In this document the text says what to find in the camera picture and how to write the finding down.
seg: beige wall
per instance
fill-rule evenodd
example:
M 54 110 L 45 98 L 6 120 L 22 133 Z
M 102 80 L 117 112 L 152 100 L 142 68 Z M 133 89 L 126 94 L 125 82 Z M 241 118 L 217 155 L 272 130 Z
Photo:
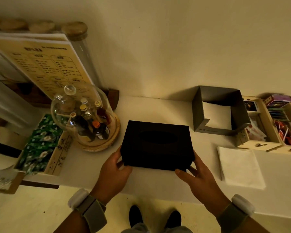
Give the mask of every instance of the beige wall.
M 0 0 L 0 16 L 85 22 L 95 66 L 121 94 L 291 95 L 291 0 Z

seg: menu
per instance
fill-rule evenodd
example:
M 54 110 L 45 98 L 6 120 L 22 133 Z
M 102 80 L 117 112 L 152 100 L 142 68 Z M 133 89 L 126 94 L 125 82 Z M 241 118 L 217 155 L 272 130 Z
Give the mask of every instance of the menu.
M 93 82 L 68 41 L 0 36 L 0 53 L 51 99 L 68 84 L 90 95 L 82 83 Z

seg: pants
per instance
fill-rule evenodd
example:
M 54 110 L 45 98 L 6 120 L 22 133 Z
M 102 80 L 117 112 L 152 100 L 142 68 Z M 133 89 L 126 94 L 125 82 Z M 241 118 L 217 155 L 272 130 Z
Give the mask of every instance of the pants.
M 150 233 L 147 226 L 144 223 L 137 223 L 130 229 L 122 231 L 122 233 Z M 192 231 L 184 226 L 175 227 L 175 228 L 166 228 L 162 233 L 192 233 Z

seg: purple box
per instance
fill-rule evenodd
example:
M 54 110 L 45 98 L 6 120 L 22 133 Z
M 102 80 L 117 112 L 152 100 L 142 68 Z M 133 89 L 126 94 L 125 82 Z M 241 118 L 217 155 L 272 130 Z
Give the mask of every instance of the purple box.
M 270 95 L 264 99 L 267 108 L 282 108 L 291 102 L 291 96 L 287 95 Z

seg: black tissue box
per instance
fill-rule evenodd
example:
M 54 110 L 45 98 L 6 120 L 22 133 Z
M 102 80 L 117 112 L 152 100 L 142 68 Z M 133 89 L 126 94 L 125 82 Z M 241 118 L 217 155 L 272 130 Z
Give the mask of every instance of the black tissue box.
M 232 129 L 208 127 L 204 116 L 203 101 L 231 107 Z M 234 88 L 198 86 L 192 101 L 193 124 L 195 132 L 234 136 L 251 124 L 241 91 Z
M 186 171 L 194 161 L 189 126 L 130 120 L 121 155 L 124 165 Z

